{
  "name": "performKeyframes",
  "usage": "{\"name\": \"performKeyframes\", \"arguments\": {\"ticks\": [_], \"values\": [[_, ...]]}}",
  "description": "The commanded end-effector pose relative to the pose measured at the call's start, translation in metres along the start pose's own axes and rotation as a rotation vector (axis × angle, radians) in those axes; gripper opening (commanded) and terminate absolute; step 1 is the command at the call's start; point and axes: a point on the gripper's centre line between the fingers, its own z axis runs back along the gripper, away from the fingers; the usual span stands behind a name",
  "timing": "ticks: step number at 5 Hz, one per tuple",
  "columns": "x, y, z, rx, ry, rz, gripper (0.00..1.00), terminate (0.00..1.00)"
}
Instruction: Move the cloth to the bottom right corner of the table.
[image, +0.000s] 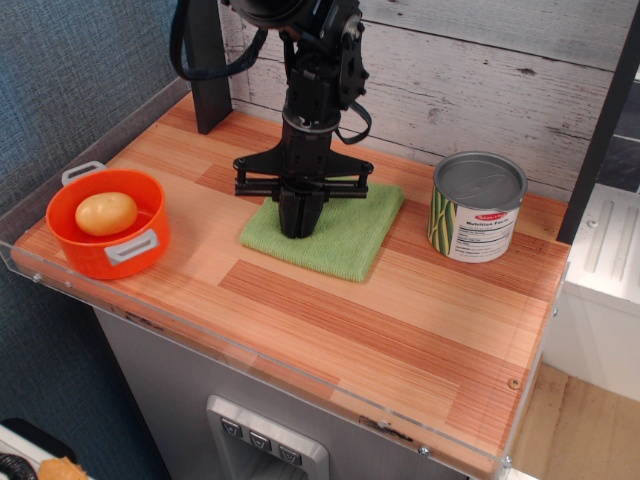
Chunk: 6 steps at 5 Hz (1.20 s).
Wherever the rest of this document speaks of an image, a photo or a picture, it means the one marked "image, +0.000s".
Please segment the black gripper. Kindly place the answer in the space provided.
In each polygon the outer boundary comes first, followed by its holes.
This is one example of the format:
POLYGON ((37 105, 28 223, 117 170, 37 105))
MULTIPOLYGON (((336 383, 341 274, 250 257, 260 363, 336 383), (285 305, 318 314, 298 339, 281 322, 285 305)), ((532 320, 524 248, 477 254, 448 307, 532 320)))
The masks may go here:
POLYGON ((330 198, 364 198, 373 165, 331 149, 332 134, 309 133, 285 123, 279 143, 238 158, 235 193, 278 200, 280 229, 309 237, 330 198))

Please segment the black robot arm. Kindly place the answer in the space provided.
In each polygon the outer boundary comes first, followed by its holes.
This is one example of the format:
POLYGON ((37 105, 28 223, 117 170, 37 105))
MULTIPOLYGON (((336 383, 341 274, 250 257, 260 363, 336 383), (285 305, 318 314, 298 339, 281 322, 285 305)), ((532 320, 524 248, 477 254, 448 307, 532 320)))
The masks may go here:
POLYGON ((281 139, 268 151, 235 160, 235 191, 271 197, 282 233, 305 238, 330 199, 366 197, 374 170, 331 148, 342 112, 372 122, 357 102, 369 77, 361 54, 362 12, 356 1, 234 1, 231 7, 258 27, 259 38, 278 31, 287 77, 281 139))

